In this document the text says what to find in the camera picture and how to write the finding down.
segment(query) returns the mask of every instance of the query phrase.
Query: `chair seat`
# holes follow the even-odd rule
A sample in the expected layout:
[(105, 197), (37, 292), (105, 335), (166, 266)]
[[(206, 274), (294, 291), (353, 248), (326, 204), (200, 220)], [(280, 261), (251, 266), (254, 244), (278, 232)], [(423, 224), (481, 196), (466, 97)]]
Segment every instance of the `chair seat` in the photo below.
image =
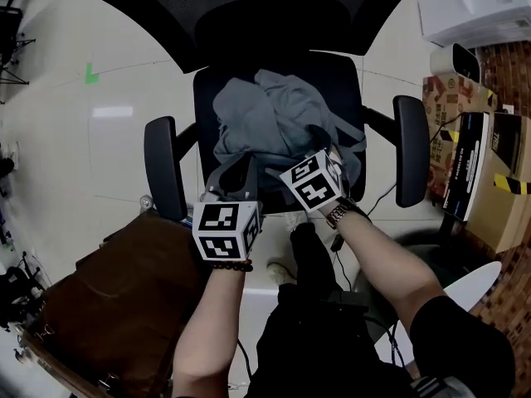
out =
[[(310, 83), (321, 93), (334, 114), (364, 131), (358, 75), (356, 66), (349, 57), (309, 51), (302, 55), (285, 56), (282, 59), (277, 57), (274, 60), (255, 61), (252, 64), (210, 66), (200, 70), (193, 82), (197, 136), (205, 180), (220, 166), (213, 152), (219, 139), (220, 126), (212, 107), (213, 100), (231, 78), (254, 82), (259, 69), (282, 75), (296, 75)], [(353, 138), (339, 131), (339, 144), (352, 146), (355, 143)], [(360, 201), (365, 190), (365, 152), (357, 155), (362, 163), (362, 171), (351, 190), (351, 197)], [(302, 208), (299, 203), (286, 206), (281, 192), (270, 193), (260, 189), (260, 185), (258, 198), (264, 204), (265, 214), (297, 211)]]

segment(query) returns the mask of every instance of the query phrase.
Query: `beaded bracelet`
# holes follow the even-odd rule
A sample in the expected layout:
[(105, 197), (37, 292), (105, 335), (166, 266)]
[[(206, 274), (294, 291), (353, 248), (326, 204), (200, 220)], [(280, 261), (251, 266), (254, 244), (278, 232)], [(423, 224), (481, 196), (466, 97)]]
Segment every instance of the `beaded bracelet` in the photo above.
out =
[(252, 261), (208, 261), (212, 269), (234, 269), (235, 271), (245, 271), (250, 273), (252, 269)]

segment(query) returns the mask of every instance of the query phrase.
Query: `cardboard box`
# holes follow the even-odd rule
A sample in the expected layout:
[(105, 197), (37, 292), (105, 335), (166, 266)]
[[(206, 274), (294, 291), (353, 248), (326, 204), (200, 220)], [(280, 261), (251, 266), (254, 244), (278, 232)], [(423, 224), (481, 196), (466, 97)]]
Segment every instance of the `cardboard box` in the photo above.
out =
[(490, 146), (465, 228), (498, 253), (522, 243), (531, 218), (530, 195), (505, 190), (503, 182), (495, 184), (497, 174), (531, 182), (531, 119), (496, 114), (489, 129)]
[(430, 137), (434, 136), (442, 124), (454, 119), (441, 129), (441, 132), (447, 131), (451, 134), (438, 134), (431, 143), (428, 189), (432, 196), (443, 199), (457, 148), (457, 136), (454, 134), (460, 129), (460, 120), (457, 117), (463, 112), (494, 113), (498, 106), (498, 96), (468, 78), (447, 74), (426, 77), (423, 80), (422, 102), (426, 109)]

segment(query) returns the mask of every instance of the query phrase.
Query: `gray cloth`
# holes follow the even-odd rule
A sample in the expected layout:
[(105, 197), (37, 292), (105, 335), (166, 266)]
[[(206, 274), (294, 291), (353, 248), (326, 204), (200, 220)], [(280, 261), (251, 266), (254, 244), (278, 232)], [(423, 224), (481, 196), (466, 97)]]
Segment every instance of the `gray cloth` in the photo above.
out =
[[(307, 126), (313, 124), (324, 129), (340, 151), (350, 186), (358, 180), (361, 163), (354, 153), (365, 149), (365, 135), (330, 112), (317, 89), (294, 75), (259, 70), (255, 84), (232, 78), (214, 99), (213, 108), (221, 123), (214, 148), (220, 163), (252, 152), (261, 167), (289, 169), (312, 150)], [(352, 148), (339, 146), (336, 127), (359, 143)]]

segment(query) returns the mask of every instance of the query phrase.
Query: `white tile floor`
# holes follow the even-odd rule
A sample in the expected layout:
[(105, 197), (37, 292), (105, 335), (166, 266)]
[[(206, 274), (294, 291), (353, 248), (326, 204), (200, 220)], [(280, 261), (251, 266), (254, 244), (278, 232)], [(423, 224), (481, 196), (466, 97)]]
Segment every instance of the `white tile floor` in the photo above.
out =
[[(429, 74), (432, 45), (421, 39), (417, 0), (403, 0), (365, 57), (355, 56), (363, 102), (392, 116), (395, 95), (421, 96)], [(36, 38), (20, 56), (18, 73), (26, 87), (0, 89), (0, 142), (20, 143), (20, 170), (9, 176), (12, 197), (2, 202), (20, 250), (34, 251), (53, 281), (74, 270), (106, 235), (123, 227), (149, 193), (144, 171), (144, 125), (172, 115), (177, 129), (194, 119), (192, 80), (141, 27), (100, 0), (21, 0), (23, 31)], [(85, 84), (92, 63), (99, 82)], [(368, 210), (395, 181), (394, 147), (368, 129), (368, 184), (360, 205)], [(193, 148), (182, 162), (189, 201), (202, 192), (201, 161)], [(392, 236), (426, 226), (437, 227), (441, 213), (429, 202), (402, 209), (394, 193), (373, 213), (375, 223)], [(315, 220), (331, 243), (323, 219)], [(241, 311), (241, 337), (256, 368), (254, 346), (270, 309), (275, 288), (265, 265), (290, 255), (280, 217), (269, 216), (252, 253), (256, 270), (247, 277)], [(358, 272), (355, 259), (339, 254), (348, 277)], [(345, 283), (338, 261), (334, 269)], [(264, 305), (255, 306), (256, 299)], [(239, 352), (231, 382), (246, 381)]]

